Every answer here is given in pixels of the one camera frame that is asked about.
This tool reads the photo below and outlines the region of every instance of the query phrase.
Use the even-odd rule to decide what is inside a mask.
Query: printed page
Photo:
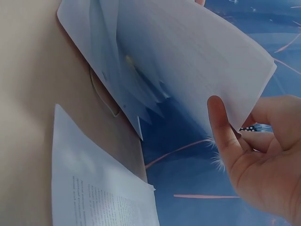
[[[87,138],[55,106],[54,226],[159,226],[153,186]]]
[[[206,103],[212,95],[222,98],[230,123],[239,129],[276,69],[273,58],[238,28],[197,3],[128,0],[127,7],[121,6],[118,28],[131,25],[131,32],[123,29],[118,35],[134,61],[154,62],[170,96],[209,135]],[[148,45],[138,48],[137,43],[145,40]],[[144,51],[153,55],[146,56]]]

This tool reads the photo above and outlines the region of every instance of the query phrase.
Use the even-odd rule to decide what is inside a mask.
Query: finger
[[[301,138],[301,99],[298,97],[260,98],[251,116],[257,123],[272,126],[283,150],[290,149]]]
[[[255,150],[266,153],[272,140],[275,138],[273,133],[241,131],[242,138]]]
[[[233,133],[228,121],[225,106],[217,96],[208,99],[208,113],[215,143],[229,172],[244,151]]]

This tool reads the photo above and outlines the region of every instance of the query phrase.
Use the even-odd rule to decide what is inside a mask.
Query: white dandelion pattern
[[[211,164],[215,165],[218,171],[225,172],[225,164],[218,152],[216,152],[211,159],[213,160]]]

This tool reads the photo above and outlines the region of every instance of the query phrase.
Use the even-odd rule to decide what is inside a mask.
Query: stack of papers
[[[151,123],[146,109],[160,114],[166,97],[211,135],[206,102],[218,95],[238,129],[276,69],[254,40],[187,0],[63,0],[58,17],[141,138],[140,118]]]
[[[154,187],[87,138],[55,106],[54,226],[158,226]]]

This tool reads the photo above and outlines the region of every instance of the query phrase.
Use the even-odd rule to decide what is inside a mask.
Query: blue fabric
[[[301,8],[291,8],[295,6],[301,6],[301,1],[208,0],[205,3],[205,7],[233,23],[275,58],[278,68],[263,92],[265,97],[284,94],[301,97],[301,37],[298,36]],[[220,158],[214,143],[201,128],[194,126],[176,100],[168,99],[158,106],[164,118],[149,111],[152,125],[141,121],[141,127],[147,176],[156,188],[162,226],[289,225],[236,198],[227,174],[218,164]]]

